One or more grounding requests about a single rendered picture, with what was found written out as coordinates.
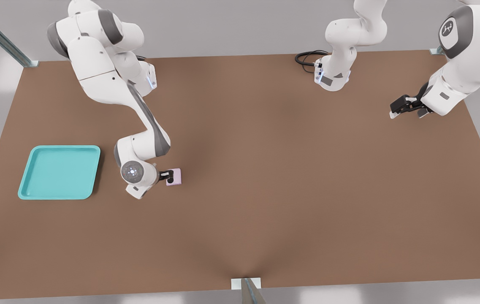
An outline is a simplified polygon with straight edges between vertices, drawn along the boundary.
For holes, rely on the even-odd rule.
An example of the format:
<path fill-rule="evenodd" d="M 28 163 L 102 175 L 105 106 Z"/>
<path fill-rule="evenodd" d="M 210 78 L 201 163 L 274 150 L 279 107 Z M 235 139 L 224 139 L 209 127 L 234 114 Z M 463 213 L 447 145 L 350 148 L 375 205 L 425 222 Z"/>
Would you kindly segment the pale blue-green tray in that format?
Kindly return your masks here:
<path fill-rule="evenodd" d="M 93 192 L 98 146 L 35 146 L 18 189 L 22 200 L 83 200 Z"/>

